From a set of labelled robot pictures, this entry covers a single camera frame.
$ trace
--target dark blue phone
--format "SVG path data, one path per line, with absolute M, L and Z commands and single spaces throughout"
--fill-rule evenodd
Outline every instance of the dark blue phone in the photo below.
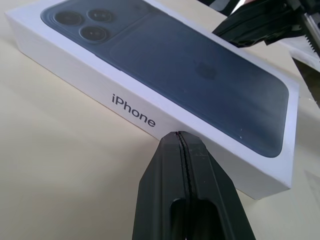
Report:
M 52 29 L 265 157 L 282 150 L 281 80 L 143 0 L 69 0 Z

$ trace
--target lens ring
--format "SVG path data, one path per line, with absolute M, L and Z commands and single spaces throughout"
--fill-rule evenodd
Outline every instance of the lens ring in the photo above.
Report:
M 81 37 L 90 42 L 102 42 L 109 37 L 106 29 L 100 26 L 85 26 L 79 31 Z
M 54 20 L 63 25 L 79 25 L 83 17 L 75 11 L 61 11 L 54 16 Z
M 111 22 L 114 18 L 113 14 L 106 9 L 93 9 L 88 11 L 88 17 L 93 21 L 108 23 Z

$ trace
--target phone back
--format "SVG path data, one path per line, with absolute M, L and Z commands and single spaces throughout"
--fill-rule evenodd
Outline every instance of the phone back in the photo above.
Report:
M 256 153 L 283 145 L 281 80 L 142 0 L 69 0 L 42 20 Z

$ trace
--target table surface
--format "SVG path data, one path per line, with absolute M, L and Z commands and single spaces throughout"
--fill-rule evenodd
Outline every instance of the table surface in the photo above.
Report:
M 210 31 L 224 19 L 195 0 L 159 1 Z M 131 239 L 138 183 L 159 142 L 20 53 L 3 15 L 0 29 L 0 239 Z M 246 51 L 301 93 L 293 188 L 258 201 L 239 192 L 242 204 L 257 240 L 318 239 L 319 109 L 282 46 Z

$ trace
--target apple logo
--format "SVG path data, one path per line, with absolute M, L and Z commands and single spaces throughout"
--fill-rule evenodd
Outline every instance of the apple logo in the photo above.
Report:
M 216 69 L 204 62 L 195 62 L 195 72 L 204 79 L 213 80 L 216 75 Z

